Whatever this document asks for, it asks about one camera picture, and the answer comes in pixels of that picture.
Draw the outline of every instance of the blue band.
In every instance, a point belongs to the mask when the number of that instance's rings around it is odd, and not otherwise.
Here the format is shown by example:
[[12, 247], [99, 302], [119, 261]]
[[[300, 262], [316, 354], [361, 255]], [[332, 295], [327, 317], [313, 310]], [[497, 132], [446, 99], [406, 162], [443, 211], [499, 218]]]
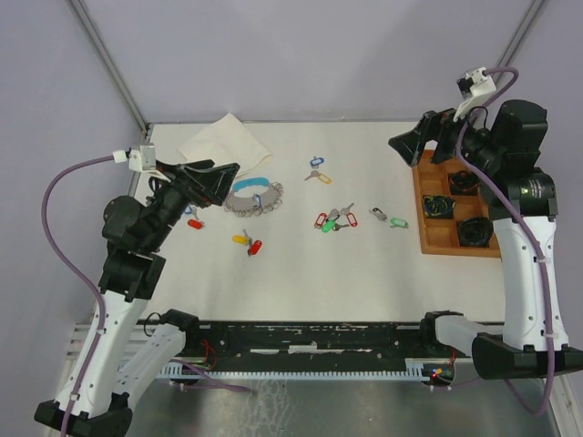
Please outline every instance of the blue band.
[[262, 187], [268, 187], [270, 185], [270, 181], [267, 178], [249, 178], [243, 179], [239, 182], [233, 184], [233, 191], [237, 192], [240, 189], [246, 187], [253, 187], [254, 185], [261, 185]]

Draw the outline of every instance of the white cloth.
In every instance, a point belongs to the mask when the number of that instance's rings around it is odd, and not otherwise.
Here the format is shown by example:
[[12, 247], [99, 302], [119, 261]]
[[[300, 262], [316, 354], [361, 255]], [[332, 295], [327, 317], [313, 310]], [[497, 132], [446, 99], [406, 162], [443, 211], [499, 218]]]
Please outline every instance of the white cloth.
[[179, 146], [188, 162], [212, 159], [216, 166], [237, 162], [237, 177], [271, 159], [271, 152], [232, 114], [202, 129]]

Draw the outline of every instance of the tabletop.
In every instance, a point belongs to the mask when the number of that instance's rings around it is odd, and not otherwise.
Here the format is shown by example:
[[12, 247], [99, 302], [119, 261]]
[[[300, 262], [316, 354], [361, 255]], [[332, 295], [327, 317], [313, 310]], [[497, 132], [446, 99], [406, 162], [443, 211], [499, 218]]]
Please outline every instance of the tabletop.
[[[151, 131], [158, 160], [185, 162], [178, 147], [206, 125], [159, 124]], [[430, 310], [469, 319], [504, 319], [500, 259], [421, 253], [411, 169], [388, 145], [413, 123], [248, 123], [272, 160], [245, 178], [283, 185], [280, 208], [238, 218], [223, 208], [199, 209], [203, 229], [183, 216], [159, 253], [167, 259], [144, 317], [170, 308], [202, 320], [419, 321]], [[309, 161], [324, 157], [326, 185]], [[150, 194], [141, 176], [136, 198]], [[354, 206], [355, 228], [323, 233], [322, 212]], [[368, 211], [409, 222], [392, 229]], [[248, 257], [233, 235], [246, 229], [263, 243]]]

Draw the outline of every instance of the purple hose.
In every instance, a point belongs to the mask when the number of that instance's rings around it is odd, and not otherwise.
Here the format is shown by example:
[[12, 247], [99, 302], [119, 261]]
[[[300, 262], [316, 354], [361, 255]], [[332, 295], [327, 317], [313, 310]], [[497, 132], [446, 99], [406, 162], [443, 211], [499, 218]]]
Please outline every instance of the purple hose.
[[[55, 185], [59, 180], [64, 178], [69, 173], [72, 173], [73, 171], [78, 170], [80, 168], [89, 167], [89, 166], [92, 166], [94, 164], [99, 164], [101, 162], [108, 162], [108, 161], [113, 161], [113, 156], [91, 159], [89, 161], [81, 162], [80, 164], [75, 164], [74, 166], [69, 167], [69, 168], [61, 171], [58, 175], [55, 176], [55, 178], [53, 180], [51, 180], [51, 183], [48, 184], [48, 187], [46, 188], [46, 191], [45, 191], [45, 195], [43, 196], [43, 206], [42, 206], [41, 212], [40, 212], [41, 220], [43, 222], [43, 231], [45, 232], [45, 236], [46, 236], [46, 239], [48, 240], [48, 244], [51, 245], [51, 248], [53, 249], [53, 251], [57, 254], [57, 256], [59, 258], [61, 258], [61, 260], [65, 263], [65, 265], [67, 267], [69, 267], [73, 271], [73, 273], [75, 273], [83, 282], [85, 282], [85, 284], [89, 287], [89, 289], [91, 290], [91, 292], [95, 296], [95, 299], [97, 301], [97, 306], [98, 306], [98, 314], [101, 315], [101, 317], [99, 318], [99, 321], [97, 323], [97, 331], [103, 330], [103, 328], [105, 326], [106, 318], [103, 317], [103, 315], [106, 314], [106, 303], [103, 299], [103, 296], [101, 296], [101, 293], [99, 292], [99, 290], [95, 286], [95, 284], [93, 284], [93, 282], [91, 282], [91, 279], [89, 279], [81, 270], [79, 270], [69, 260], [69, 258], [67, 258], [65, 256], [63, 251], [56, 244], [55, 239], [53, 238], [53, 234], [51, 233], [51, 229], [48, 226], [48, 220], [46, 218], [46, 208], [48, 206], [48, 200], [51, 196], [51, 193], [53, 192], [53, 189], [55, 188]], [[101, 334], [96, 332], [95, 337], [91, 341], [91, 346], [89, 347], [89, 352], [87, 353], [87, 356], [85, 357], [85, 360], [83, 361], [83, 364], [81, 365], [81, 369], [79, 370], [79, 374], [77, 375], [77, 380], [75, 381], [75, 384], [73, 385], [73, 390], [71, 391], [72, 396], [78, 395], [79, 388], [81, 387], [81, 383], [83, 382], [83, 378], [85, 377], [85, 374], [87, 373], [87, 368], [89, 367], [89, 363], [91, 362], [91, 359], [93, 358], [93, 355], [95, 354], [95, 350], [97, 349], [97, 345], [99, 344], [100, 338], [101, 338]], [[66, 437], [66, 428], [68, 426], [69, 417], [71, 416], [71, 412], [73, 411], [74, 404], [75, 404], [75, 401], [73, 401], [72, 399], [69, 399], [69, 402], [68, 402], [66, 409], [65, 409], [65, 415], [63, 416], [63, 422], [61, 423], [61, 437]]]
[[250, 392], [251, 391], [251, 389], [249, 387], [243, 387], [242, 385], [223, 384], [222, 382], [217, 381], [214, 378], [211, 378], [209, 375], [207, 375], [201, 369], [197, 369], [195, 366], [193, 366], [189, 362], [185, 362], [184, 360], [179, 360], [179, 359], [175, 358], [173, 360], [170, 360], [170, 362], [176, 362], [177, 364], [182, 364], [184, 367], [186, 367], [190, 371], [194, 371], [195, 373], [197, 373], [198, 375], [200, 375], [205, 380], [212, 382], [212, 385], [200, 385], [200, 386], [198, 386], [198, 385], [189, 385], [189, 386], [185, 386], [184, 387], [185, 390], [196, 390], [196, 389], [225, 389], [225, 390], [229, 390], [229, 391], [235, 391], [237, 393], [247, 393], [247, 392]]
[[[518, 79], [518, 70], [513, 68], [512, 66], [501, 66], [496, 68], [488, 68], [484, 71], [484, 76], [492, 75], [495, 73], [512, 73], [512, 78], [505, 84], [501, 89], [499, 89], [493, 96], [491, 96], [484, 104], [483, 107], [488, 107], [492, 102], [502, 96]], [[517, 400], [522, 404], [522, 406], [531, 414], [535, 416], [542, 415], [548, 408], [548, 403], [550, 400], [550, 393], [553, 389], [553, 379], [555, 377], [555, 343], [552, 339], [553, 334], [553, 311], [551, 306], [551, 295], [550, 295], [550, 283], [548, 279], [548, 271], [547, 265], [545, 262], [542, 262], [545, 259], [545, 254], [543, 253], [540, 244], [537, 241], [537, 238], [533, 234], [532, 230], [528, 227], [528, 224], [524, 221], [520, 212], [514, 208], [510, 200], [506, 198], [504, 193], [496, 186], [496, 183], [492, 179], [490, 179], [484, 172], [482, 172], [479, 168], [470, 164], [462, 154], [462, 143], [464, 140], [465, 132], [467, 131], [468, 126], [470, 123], [476, 119], [476, 116], [472, 116], [468, 119], [467, 123], [464, 123], [462, 129], [459, 132], [459, 136], [457, 137], [457, 142], [455, 144], [455, 152], [457, 158], [472, 172], [474, 172], [480, 180], [492, 190], [492, 192], [496, 195], [496, 197], [502, 202], [502, 204], [506, 207], [510, 215], [514, 218], [514, 220], [518, 223], [520, 228], [524, 231], [525, 235], [527, 236], [530, 244], [532, 245], [533, 249], [537, 254], [537, 259], [541, 262], [538, 262], [538, 267], [540, 268], [540, 279], [542, 282], [542, 289], [543, 289], [543, 302], [545, 307], [545, 331], [547, 335], [547, 351], [548, 351], [548, 365], [547, 365], [547, 382], [545, 383], [545, 389], [543, 391], [543, 399], [536, 410], [530, 408], [524, 399], [520, 396], [517, 389], [512, 385], [512, 382], [509, 380], [505, 380], [506, 385], [510, 389], [510, 391], [515, 395]]]

